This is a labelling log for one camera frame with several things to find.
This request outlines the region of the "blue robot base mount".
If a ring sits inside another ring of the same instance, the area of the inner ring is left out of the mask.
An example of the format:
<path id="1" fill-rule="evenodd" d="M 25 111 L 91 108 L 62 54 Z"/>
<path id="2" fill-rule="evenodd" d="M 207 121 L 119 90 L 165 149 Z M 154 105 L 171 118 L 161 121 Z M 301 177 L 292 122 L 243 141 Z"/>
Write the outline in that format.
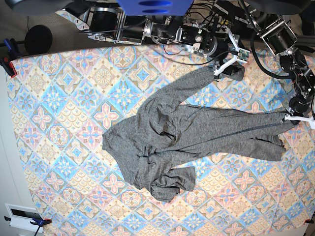
<path id="1" fill-rule="evenodd" d="M 184 16 L 193 3 L 192 0 L 118 0 L 117 2 L 128 16 Z"/>

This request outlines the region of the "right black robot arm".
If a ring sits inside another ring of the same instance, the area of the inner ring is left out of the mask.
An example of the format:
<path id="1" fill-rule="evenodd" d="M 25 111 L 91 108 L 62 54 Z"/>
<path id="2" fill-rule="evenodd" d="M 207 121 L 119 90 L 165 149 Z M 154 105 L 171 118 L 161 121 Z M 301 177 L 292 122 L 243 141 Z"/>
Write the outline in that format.
<path id="1" fill-rule="evenodd" d="M 56 12 L 76 25 L 79 32 L 96 41 L 141 45 L 151 40 L 161 46 L 178 44 L 184 51 L 195 54 L 213 64 L 213 74 L 234 75 L 242 70 L 250 51 L 240 37 L 226 25 L 219 25 L 219 17 L 205 20 L 163 13 L 128 16 L 119 3 L 76 0 Z"/>

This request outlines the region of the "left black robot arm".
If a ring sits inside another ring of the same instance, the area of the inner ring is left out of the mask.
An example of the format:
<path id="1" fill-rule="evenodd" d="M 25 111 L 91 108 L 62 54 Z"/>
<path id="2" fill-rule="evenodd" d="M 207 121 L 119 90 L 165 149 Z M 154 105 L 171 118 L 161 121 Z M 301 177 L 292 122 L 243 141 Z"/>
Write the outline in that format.
<path id="1" fill-rule="evenodd" d="M 250 45 L 258 67 L 267 75 L 280 80 L 291 80 L 294 84 L 295 95 L 289 101 L 288 114 L 283 121 L 289 120 L 296 124 L 307 122 L 311 129 L 315 128 L 315 75 L 308 67 L 304 55 L 295 46 L 297 36 L 280 15 L 263 13 L 255 18 L 249 7 L 243 5 L 246 18 L 254 32 Z M 254 47 L 254 38 L 258 36 L 274 56 L 280 59 L 281 69 L 287 76 L 280 76 L 268 71 L 259 61 Z"/>

